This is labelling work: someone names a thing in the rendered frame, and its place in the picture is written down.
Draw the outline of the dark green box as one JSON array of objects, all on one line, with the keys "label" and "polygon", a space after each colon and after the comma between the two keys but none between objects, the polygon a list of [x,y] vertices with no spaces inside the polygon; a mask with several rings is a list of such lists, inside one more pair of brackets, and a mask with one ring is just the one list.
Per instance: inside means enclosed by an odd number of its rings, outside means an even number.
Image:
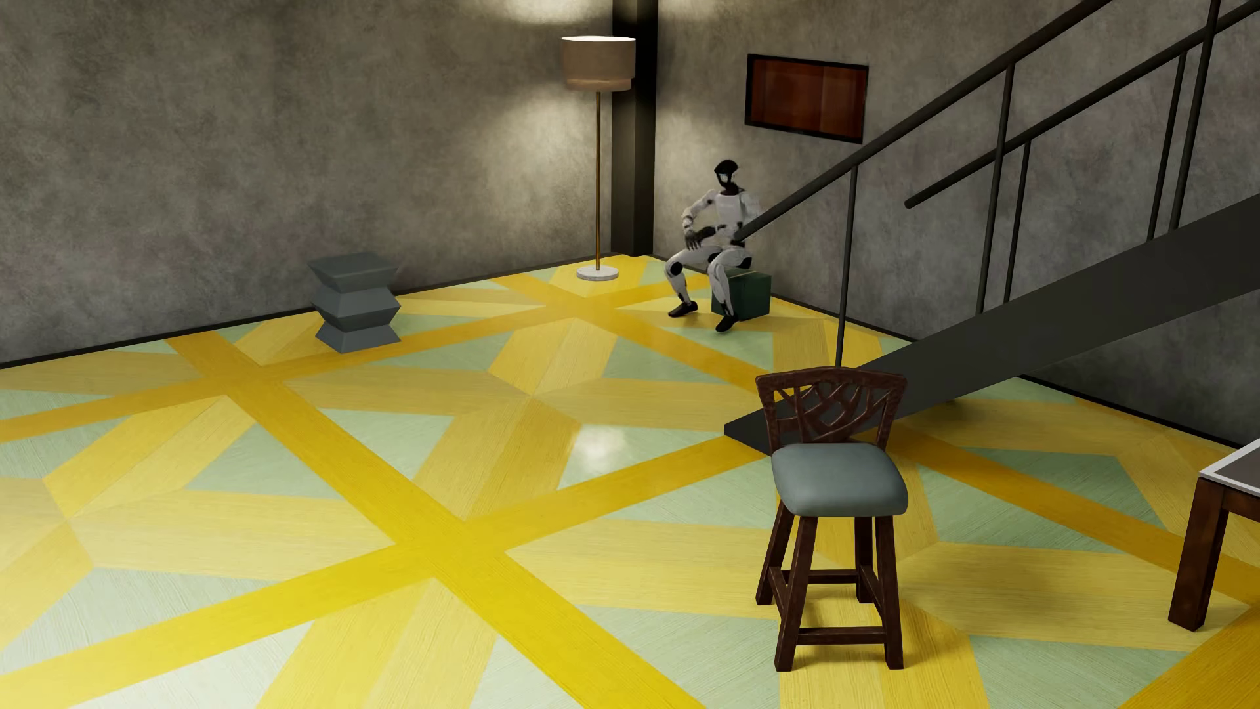
[{"label": "dark green box", "polygon": [[770,314],[772,280],[756,269],[727,267],[728,291],[733,314],[738,320],[759,319]]}]

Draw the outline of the white humanoid robot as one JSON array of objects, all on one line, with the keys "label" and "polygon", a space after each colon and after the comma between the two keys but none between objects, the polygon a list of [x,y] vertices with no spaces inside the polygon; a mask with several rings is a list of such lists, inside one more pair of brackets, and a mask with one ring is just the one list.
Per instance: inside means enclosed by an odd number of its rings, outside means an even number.
[{"label": "white humanoid robot", "polygon": [[707,267],[712,295],[718,298],[722,312],[716,332],[727,332],[738,320],[727,271],[731,267],[746,269],[751,264],[752,254],[737,234],[761,213],[756,198],[733,181],[737,169],[738,165],[732,159],[716,165],[719,188],[711,189],[683,212],[685,248],[672,256],[664,266],[664,275],[680,301],[669,312],[670,319],[680,319],[698,309],[685,288],[685,266]]}]

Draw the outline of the wooden bar stool grey cushion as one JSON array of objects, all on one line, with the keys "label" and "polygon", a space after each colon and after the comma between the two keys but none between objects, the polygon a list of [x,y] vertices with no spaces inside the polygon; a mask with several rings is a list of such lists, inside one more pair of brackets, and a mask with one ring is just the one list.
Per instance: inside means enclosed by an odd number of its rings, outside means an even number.
[{"label": "wooden bar stool grey cushion", "polygon": [[[887,442],[907,379],[850,366],[811,366],[755,379],[767,424],[779,506],[755,602],[776,604],[775,669],[793,670],[799,645],[879,644],[890,669],[903,667],[893,519],[908,492]],[[820,519],[854,521],[854,567],[814,569]],[[805,627],[806,591],[852,584],[874,604],[878,626]]]}]

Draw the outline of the grey zigzag side table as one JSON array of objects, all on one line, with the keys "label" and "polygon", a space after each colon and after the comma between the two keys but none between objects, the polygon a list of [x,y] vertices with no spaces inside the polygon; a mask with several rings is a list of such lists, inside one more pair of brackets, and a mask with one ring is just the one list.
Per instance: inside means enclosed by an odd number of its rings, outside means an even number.
[{"label": "grey zigzag side table", "polygon": [[319,341],[336,353],[399,343],[391,322],[401,303],[389,290],[398,264],[374,252],[326,256],[307,264],[323,282],[311,301],[324,319]]}]

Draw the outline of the floor lamp with beige shade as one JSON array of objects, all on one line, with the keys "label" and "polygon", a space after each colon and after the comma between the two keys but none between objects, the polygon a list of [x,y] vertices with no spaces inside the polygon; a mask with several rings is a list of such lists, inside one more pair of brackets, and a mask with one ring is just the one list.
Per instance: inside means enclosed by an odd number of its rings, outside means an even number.
[{"label": "floor lamp with beige shade", "polygon": [[619,271],[602,264],[602,94],[633,88],[638,40],[627,37],[575,35],[562,43],[562,68],[567,89],[591,92],[595,98],[593,264],[580,266],[586,282],[616,280]]}]

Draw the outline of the dark staircase with metal railing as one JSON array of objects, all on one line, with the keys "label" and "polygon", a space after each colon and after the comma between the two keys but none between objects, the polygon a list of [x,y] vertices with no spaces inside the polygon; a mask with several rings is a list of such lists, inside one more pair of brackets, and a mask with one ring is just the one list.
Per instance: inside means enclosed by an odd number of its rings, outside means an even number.
[{"label": "dark staircase with metal railing", "polygon": [[[820,433],[823,424],[832,424],[835,437],[857,434],[878,424],[881,440],[886,440],[897,416],[932,408],[944,400],[971,394],[1003,379],[1026,375],[1065,358],[1260,288],[1260,194],[1202,217],[1189,225],[1181,225],[1213,42],[1218,31],[1260,13],[1260,0],[1245,0],[1227,14],[1220,13],[1221,0],[1210,0],[1205,26],[1063,106],[1023,133],[1008,137],[1018,62],[1111,1],[1080,0],[737,232],[737,241],[747,241],[823,188],[840,178],[849,178],[838,314],[839,321],[844,322],[861,165],[989,81],[1003,77],[995,149],[905,201],[907,208],[919,205],[992,165],[975,315],[956,326],[879,356],[866,366],[852,368],[835,363],[834,366],[811,366],[800,372],[756,377],[764,411],[761,414],[751,412],[730,421],[726,434],[766,455],[777,448],[782,431],[788,431],[790,442],[794,442],[804,440],[806,434]],[[1123,251],[1019,298],[1004,298],[999,307],[990,311],[985,309],[1004,156],[1016,149],[1023,149],[1023,155],[1028,156],[1033,139],[1142,79],[1171,59],[1183,59],[1194,47],[1201,49],[1198,72],[1189,101],[1167,234],[1149,234],[1142,246]]]}]

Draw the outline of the dark wooden table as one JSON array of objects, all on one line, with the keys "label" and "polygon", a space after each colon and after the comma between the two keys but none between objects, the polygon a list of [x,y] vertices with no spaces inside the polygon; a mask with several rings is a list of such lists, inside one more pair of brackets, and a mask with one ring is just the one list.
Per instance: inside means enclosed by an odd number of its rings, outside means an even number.
[{"label": "dark wooden table", "polygon": [[1189,631],[1205,625],[1231,513],[1260,523],[1260,440],[1200,471],[1171,601],[1172,623]]}]

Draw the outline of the dark wall pillar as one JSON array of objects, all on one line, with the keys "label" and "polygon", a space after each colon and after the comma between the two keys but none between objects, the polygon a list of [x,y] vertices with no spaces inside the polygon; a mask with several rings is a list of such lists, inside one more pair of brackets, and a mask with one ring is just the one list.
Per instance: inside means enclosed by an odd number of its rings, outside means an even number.
[{"label": "dark wall pillar", "polygon": [[635,39],[631,89],[611,94],[611,249],[654,249],[659,0],[612,0],[611,34]]}]

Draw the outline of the dark framed wall picture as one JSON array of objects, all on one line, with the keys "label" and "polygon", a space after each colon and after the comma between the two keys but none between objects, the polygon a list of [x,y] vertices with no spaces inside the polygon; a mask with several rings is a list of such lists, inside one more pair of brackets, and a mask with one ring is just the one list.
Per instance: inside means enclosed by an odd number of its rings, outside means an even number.
[{"label": "dark framed wall picture", "polygon": [[867,65],[748,54],[745,123],[863,142]]}]

